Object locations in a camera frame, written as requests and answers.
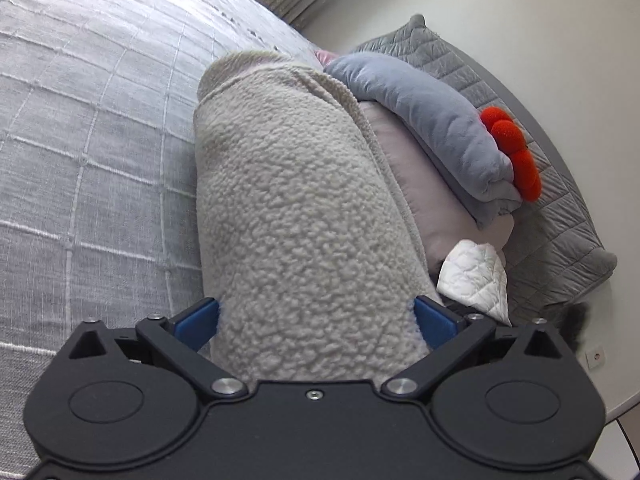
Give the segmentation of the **grey checked bedspread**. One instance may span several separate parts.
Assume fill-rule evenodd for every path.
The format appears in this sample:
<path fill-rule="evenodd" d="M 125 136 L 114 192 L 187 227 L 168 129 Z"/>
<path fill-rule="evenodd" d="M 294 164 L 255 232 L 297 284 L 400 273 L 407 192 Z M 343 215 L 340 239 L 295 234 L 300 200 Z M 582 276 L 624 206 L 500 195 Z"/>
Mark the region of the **grey checked bedspread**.
<path fill-rule="evenodd" d="M 217 58 L 314 46 L 255 0 L 1 0 L 1 474 L 75 327 L 202 294 L 193 112 Z"/>

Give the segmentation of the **white quilted cloth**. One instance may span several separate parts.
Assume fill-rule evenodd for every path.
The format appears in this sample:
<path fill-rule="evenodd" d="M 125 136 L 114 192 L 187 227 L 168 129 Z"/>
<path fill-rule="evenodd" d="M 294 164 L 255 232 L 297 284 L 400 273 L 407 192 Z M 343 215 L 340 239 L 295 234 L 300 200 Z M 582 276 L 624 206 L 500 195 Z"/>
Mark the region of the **white quilted cloth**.
<path fill-rule="evenodd" d="M 442 262 L 436 290 L 457 304 L 512 325 L 506 270 L 491 244 L 460 240 Z"/>

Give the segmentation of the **red plush toy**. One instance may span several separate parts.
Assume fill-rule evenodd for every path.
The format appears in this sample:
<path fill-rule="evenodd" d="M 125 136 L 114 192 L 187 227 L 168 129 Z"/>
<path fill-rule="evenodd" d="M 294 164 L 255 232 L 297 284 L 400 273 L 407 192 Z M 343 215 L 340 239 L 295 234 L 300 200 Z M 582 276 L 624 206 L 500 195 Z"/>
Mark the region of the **red plush toy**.
<path fill-rule="evenodd" d="M 541 196 L 541 178 L 529 151 L 523 131 L 507 112 L 499 107 L 487 107 L 480 120 L 494 138 L 498 149 L 509 157 L 513 167 L 513 184 L 526 202 L 533 203 Z"/>

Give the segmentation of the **wall socket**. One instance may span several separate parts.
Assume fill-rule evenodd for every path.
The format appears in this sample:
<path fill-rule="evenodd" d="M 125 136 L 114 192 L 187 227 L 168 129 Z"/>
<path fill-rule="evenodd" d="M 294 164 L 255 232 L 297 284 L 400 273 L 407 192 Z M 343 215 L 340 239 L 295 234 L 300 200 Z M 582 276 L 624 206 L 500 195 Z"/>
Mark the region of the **wall socket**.
<path fill-rule="evenodd" d="M 585 352 L 585 360 L 588 370 L 596 370 L 605 364 L 606 357 L 602 346 L 594 347 Z"/>

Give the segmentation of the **cream fleece garment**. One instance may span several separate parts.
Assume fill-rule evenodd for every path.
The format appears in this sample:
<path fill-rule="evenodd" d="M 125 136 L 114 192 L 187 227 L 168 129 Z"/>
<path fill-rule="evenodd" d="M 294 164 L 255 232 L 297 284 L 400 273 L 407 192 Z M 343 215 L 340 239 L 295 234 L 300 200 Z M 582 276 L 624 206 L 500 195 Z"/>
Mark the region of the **cream fleece garment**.
<path fill-rule="evenodd" d="M 233 53 L 193 117 L 212 357 L 261 380 L 376 384 L 423 359 L 434 297 L 416 222 L 344 84 L 285 55 Z"/>

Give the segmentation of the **pink pillow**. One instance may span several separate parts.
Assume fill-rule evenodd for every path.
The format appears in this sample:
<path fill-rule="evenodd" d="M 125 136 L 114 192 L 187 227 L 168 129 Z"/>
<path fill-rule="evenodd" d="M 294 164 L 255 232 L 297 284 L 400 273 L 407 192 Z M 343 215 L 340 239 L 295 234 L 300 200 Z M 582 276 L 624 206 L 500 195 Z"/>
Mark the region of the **pink pillow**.
<path fill-rule="evenodd" d="M 341 55 L 319 50 L 322 68 Z M 481 229 L 428 159 L 406 125 L 382 105 L 359 101 L 413 214 L 428 267 L 436 272 L 460 240 L 491 244 L 503 252 L 514 227 L 512 214 Z"/>

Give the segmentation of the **grey blue pillow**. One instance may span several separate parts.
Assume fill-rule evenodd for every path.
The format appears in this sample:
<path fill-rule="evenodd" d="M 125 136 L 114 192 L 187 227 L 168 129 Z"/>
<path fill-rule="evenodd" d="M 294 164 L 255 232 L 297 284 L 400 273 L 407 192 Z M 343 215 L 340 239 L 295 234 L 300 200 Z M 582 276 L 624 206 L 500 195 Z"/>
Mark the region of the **grey blue pillow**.
<path fill-rule="evenodd" d="M 523 205 L 512 162 L 477 109 L 454 88 L 400 58 L 375 52 L 339 56 L 324 71 L 357 100 L 377 102 L 406 125 L 481 229 Z"/>

